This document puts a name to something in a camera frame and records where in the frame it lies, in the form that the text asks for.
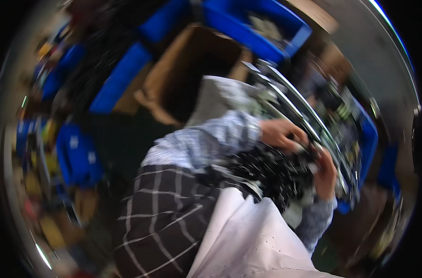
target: wire bundle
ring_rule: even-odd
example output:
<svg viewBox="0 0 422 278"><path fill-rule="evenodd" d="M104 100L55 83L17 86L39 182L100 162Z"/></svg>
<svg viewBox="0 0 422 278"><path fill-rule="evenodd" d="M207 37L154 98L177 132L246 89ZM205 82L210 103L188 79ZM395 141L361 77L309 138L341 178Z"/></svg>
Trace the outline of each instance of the wire bundle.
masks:
<svg viewBox="0 0 422 278"><path fill-rule="evenodd" d="M312 186L313 173L309 165L315 159L311 148L286 155L260 142L251 151L233 155L229 170L238 177L260 181L263 196L271 198L282 213L289 199L302 199L303 189Z"/></svg>
<svg viewBox="0 0 422 278"><path fill-rule="evenodd" d="M137 26L166 2L110 0L97 8L84 40L86 55L67 83L73 111L90 106L117 63L137 41Z"/></svg>

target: hand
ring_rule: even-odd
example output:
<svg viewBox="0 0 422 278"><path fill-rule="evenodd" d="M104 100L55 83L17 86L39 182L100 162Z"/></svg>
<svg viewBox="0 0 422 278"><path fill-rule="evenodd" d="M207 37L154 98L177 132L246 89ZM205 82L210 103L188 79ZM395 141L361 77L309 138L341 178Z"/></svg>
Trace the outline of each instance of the hand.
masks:
<svg viewBox="0 0 422 278"><path fill-rule="evenodd" d="M259 125L262 130L260 141L272 147L294 151L297 148L297 143L308 145L307 134L289 120L261 120ZM293 139L287 138L291 133L294 134Z"/></svg>
<svg viewBox="0 0 422 278"><path fill-rule="evenodd" d="M319 151L319 171L314 175L314 186L321 200L329 200L335 196L335 184L338 171L326 148Z"/></svg>

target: patterned shirt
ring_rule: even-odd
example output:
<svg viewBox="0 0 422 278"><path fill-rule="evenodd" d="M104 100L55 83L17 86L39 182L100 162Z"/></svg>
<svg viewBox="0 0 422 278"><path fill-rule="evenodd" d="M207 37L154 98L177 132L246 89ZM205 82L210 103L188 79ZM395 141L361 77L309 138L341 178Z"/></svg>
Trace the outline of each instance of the patterned shirt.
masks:
<svg viewBox="0 0 422 278"><path fill-rule="evenodd" d="M141 166L171 164L200 174L216 159L253 148L260 132L258 119L230 110L221 118L156 140ZM303 208L302 221L295 232L310 254L330 225L336 207L337 202L333 198L329 201L316 200L311 206Z"/></svg>

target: white cloth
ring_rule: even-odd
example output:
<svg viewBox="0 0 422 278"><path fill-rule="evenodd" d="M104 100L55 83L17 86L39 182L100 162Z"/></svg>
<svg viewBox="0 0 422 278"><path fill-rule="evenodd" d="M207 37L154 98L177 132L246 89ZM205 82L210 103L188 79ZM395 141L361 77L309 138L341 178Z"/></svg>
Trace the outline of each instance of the white cloth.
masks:
<svg viewBox="0 0 422 278"><path fill-rule="evenodd" d="M231 109L251 114L256 105L251 97L259 92L258 88L241 81L220 76L203 76L194 113L185 127L220 118Z"/></svg>
<svg viewBox="0 0 422 278"><path fill-rule="evenodd" d="M221 193L187 278L336 277L310 255L270 198L254 204L236 188Z"/></svg>

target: blue storage bin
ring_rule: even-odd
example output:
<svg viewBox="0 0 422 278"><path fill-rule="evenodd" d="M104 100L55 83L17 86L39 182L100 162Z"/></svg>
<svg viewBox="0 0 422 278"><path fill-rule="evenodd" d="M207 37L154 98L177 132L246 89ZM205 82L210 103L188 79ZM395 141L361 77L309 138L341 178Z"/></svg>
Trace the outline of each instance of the blue storage bin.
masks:
<svg viewBox="0 0 422 278"><path fill-rule="evenodd" d="M98 92L89 111L110 113L132 80L151 60L152 55L140 42L131 45Z"/></svg>
<svg viewBox="0 0 422 278"><path fill-rule="evenodd" d="M158 43L175 28L181 18L191 13L189 0L170 0L140 25L138 31L149 42Z"/></svg>
<svg viewBox="0 0 422 278"><path fill-rule="evenodd" d="M247 12L268 16L287 34L290 44L281 51L248 25ZM259 58L275 63L292 57L311 35L311 28L275 0L208 0L203 3L205 23L247 46Z"/></svg>
<svg viewBox="0 0 422 278"><path fill-rule="evenodd" d="M52 100L56 96L67 76L81 61L85 52L86 48L81 44L75 44L64 52L58 64L48 74L43 84L42 101Z"/></svg>
<svg viewBox="0 0 422 278"><path fill-rule="evenodd" d="M361 189L364 184L365 178L367 177L368 170L370 169L371 162L375 156L376 146L378 145L378 130L376 129L373 120L369 117L364 108L359 102L353 98L353 102L360 109L359 120L362 128L361 138L361 173L359 174L358 190ZM338 202L338 211L342 214L346 214L350 211L350 205L343 200Z"/></svg>
<svg viewBox="0 0 422 278"><path fill-rule="evenodd" d="M82 134L79 127L63 125L57 137L57 154L64 182L67 186L95 186L103 177L92 138Z"/></svg>
<svg viewBox="0 0 422 278"><path fill-rule="evenodd" d="M41 129L46 125L47 120L41 120ZM27 143L27 136L36 130L36 120L19 120L16 127L16 155L22 158Z"/></svg>

